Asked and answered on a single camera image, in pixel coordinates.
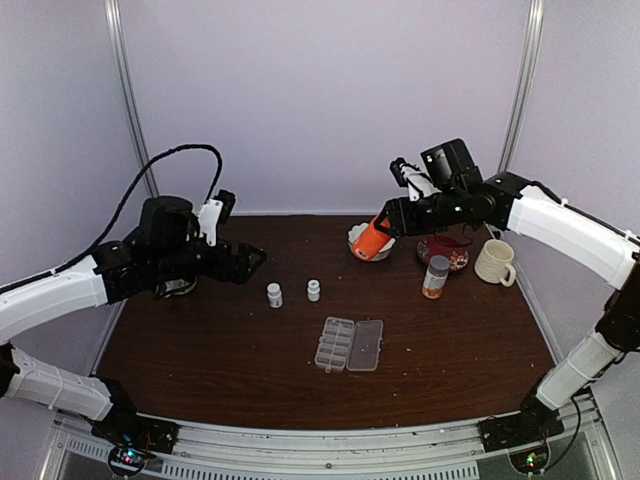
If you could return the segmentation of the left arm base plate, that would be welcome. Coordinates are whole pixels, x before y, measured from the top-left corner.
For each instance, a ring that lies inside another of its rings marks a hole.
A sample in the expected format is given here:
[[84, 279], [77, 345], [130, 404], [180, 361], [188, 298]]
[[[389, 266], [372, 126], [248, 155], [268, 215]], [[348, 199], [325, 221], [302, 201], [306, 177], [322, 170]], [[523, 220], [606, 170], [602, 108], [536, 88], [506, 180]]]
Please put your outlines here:
[[93, 436], [143, 453], [171, 454], [179, 433], [174, 422], [131, 412], [109, 414], [101, 421], [89, 420], [89, 424]]

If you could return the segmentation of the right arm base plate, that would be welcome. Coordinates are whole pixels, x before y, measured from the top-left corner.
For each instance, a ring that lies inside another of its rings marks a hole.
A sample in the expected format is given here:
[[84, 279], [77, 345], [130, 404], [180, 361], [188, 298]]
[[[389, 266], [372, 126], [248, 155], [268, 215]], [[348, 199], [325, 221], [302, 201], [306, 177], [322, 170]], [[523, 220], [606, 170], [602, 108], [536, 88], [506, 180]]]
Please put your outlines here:
[[486, 453], [543, 442], [549, 436], [565, 431], [563, 423], [556, 418], [543, 420], [523, 412], [489, 417], [480, 421], [477, 427]]

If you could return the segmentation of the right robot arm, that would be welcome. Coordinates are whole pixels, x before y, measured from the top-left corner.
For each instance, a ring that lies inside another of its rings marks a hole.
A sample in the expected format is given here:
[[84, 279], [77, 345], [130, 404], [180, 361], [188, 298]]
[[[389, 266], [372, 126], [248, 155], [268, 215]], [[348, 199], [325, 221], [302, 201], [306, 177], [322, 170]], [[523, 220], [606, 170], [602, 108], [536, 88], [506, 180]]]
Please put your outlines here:
[[402, 157], [391, 162], [396, 183], [408, 192], [386, 202], [377, 229], [401, 238], [488, 225], [546, 246], [560, 262], [545, 262], [538, 277], [559, 287], [562, 312], [585, 333], [513, 419], [517, 438], [533, 441], [579, 391], [638, 351], [639, 237], [580, 210], [537, 180], [508, 170], [484, 178], [461, 139], [420, 157], [421, 166]]

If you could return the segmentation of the orange pill bottle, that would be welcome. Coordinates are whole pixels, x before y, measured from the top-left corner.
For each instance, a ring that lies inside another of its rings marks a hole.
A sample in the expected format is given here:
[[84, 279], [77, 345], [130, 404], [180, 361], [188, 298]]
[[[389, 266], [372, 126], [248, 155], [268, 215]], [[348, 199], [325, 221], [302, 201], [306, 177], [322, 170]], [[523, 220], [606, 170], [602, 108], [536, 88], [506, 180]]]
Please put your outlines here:
[[387, 217], [375, 217], [356, 236], [352, 242], [351, 252], [356, 258], [366, 262], [372, 262], [380, 252], [390, 243], [394, 242], [389, 233], [390, 223]]

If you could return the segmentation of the clear plastic pill organizer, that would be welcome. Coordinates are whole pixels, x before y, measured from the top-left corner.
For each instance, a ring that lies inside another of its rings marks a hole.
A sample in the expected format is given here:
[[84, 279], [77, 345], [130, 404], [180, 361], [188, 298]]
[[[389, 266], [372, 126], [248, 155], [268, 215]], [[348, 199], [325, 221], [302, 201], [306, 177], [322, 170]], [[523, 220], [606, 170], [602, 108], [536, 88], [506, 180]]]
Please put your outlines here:
[[314, 363], [326, 373], [374, 372], [379, 364], [383, 332], [384, 322], [380, 319], [353, 321], [327, 317]]

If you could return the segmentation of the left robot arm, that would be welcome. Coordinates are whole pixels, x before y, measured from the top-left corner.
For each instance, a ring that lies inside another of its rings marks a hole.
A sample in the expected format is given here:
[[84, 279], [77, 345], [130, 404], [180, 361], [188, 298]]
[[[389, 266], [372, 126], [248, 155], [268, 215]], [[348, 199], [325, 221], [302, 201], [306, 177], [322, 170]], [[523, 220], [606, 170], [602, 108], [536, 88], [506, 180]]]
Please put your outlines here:
[[118, 387], [42, 362], [12, 345], [14, 337], [68, 314], [112, 305], [139, 293], [159, 297], [205, 276], [244, 284], [264, 264], [264, 251], [217, 236], [235, 197], [222, 190], [199, 209], [186, 199], [147, 199], [138, 226], [122, 241], [100, 242], [61, 270], [1, 289], [1, 394], [102, 421], [123, 444], [144, 424]]

